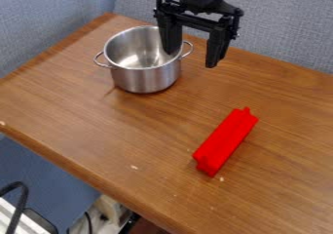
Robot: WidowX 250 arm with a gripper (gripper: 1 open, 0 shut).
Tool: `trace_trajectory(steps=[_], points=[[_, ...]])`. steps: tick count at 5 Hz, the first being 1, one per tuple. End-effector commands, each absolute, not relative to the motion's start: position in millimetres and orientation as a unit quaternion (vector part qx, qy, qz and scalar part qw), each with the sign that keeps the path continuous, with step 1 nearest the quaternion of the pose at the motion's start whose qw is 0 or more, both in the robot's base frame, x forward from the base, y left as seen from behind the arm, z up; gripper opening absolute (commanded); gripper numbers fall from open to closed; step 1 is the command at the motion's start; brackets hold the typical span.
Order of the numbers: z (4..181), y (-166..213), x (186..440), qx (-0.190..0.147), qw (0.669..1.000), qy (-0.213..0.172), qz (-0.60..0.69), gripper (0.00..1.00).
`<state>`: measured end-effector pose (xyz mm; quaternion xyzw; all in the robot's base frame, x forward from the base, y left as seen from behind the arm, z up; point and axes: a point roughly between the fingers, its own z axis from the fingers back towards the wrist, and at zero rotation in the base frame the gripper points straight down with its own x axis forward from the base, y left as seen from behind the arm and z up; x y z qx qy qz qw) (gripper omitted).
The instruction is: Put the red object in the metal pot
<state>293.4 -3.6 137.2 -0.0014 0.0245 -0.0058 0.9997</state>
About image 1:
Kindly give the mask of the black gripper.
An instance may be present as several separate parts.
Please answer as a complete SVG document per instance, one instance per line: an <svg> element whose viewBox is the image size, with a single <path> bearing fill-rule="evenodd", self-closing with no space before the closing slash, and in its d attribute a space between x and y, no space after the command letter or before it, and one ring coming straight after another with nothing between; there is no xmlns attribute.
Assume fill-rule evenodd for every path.
<svg viewBox="0 0 333 234"><path fill-rule="evenodd" d="M225 57L230 40L238 37L243 14L243 10L225 0L156 0L154 17L165 53L180 51L184 25L210 31L205 66L214 67Z"/></svg>

